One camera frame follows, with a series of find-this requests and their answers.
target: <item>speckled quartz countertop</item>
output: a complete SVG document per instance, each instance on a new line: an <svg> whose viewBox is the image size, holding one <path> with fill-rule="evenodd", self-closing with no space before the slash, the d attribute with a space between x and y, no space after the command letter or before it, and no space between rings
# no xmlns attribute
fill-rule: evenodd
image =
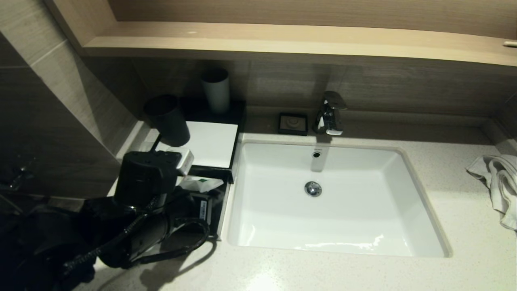
<svg viewBox="0 0 517 291"><path fill-rule="evenodd" d="M265 134L257 121L243 142L314 144L315 137ZM451 257L396 257L233 246L227 230L233 190L217 247L206 242L187 258L106 269L98 264L83 290L516 290L516 235L500 226L488 189L465 171L499 152L475 128L348 123L338 147L397 148L423 185ZM201 263L196 261L211 255Z"/></svg>

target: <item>soap dish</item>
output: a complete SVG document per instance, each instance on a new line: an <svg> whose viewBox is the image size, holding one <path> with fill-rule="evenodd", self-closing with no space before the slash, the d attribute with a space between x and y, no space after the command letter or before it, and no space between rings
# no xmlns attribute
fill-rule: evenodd
<svg viewBox="0 0 517 291"><path fill-rule="evenodd" d="M278 118L278 133L283 135L307 135L307 115L280 113Z"/></svg>

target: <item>towel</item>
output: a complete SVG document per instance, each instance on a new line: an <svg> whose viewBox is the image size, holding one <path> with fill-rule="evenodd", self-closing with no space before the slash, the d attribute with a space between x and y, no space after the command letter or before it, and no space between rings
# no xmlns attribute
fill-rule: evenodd
<svg viewBox="0 0 517 291"><path fill-rule="evenodd" d="M467 172L490 189L492 207L504 214L501 224L517 231L517 157L481 156Z"/></svg>

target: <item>chrome faucet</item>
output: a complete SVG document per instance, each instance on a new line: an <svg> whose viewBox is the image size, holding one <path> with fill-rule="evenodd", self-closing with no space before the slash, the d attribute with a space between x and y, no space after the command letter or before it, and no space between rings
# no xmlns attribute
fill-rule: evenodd
<svg viewBox="0 0 517 291"><path fill-rule="evenodd" d="M341 135L341 116L339 110L347 109L345 101L338 92L325 91L320 111L313 125L317 134Z"/></svg>

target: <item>white sink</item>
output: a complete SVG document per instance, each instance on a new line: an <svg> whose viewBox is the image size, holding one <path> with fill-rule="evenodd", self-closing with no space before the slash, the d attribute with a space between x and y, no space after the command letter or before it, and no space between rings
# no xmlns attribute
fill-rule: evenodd
<svg viewBox="0 0 517 291"><path fill-rule="evenodd" d="M309 181L321 186L321 195L305 192ZM397 151L246 143L228 239L265 248L446 257L422 195Z"/></svg>

